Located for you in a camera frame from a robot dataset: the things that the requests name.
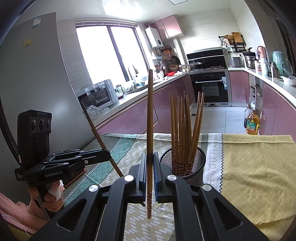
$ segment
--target oven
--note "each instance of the oven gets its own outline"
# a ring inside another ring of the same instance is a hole
[[[79,102],[84,103],[85,108],[94,105],[100,110],[112,105],[118,100],[111,80],[86,86],[76,91],[75,95]]]
[[[191,72],[190,78],[197,102],[198,92],[204,93],[204,106],[231,106],[228,70]]]

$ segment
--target white ceiling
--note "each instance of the white ceiling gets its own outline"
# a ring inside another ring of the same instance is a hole
[[[17,24],[56,12],[57,21],[70,18],[114,17],[153,23],[170,15],[230,8],[230,0],[188,0],[173,5],[168,0],[37,0]]]

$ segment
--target water heater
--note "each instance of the water heater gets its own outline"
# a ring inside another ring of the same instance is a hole
[[[159,33],[156,28],[148,27],[145,29],[148,39],[150,41],[152,48],[161,48],[163,47],[163,42],[159,36]]]

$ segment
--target cutting board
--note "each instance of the cutting board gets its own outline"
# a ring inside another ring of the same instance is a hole
[[[234,41],[236,43],[243,43],[242,37],[240,36],[240,33],[239,32],[232,33],[232,36],[233,36]]]

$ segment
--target oil bottle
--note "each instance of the oil bottle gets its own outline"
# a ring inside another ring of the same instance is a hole
[[[251,105],[247,105],[247,108],[244,111],[244,127],[247,128],[247,121],[248,121],[248,116],[252,113],[252,107]]]
[[[252,110],[252,113],[248,116],[246,132],[249,135],[258,134],[258,129],[260,126],[260,121],[257,116],[258,112],[258,110]]]

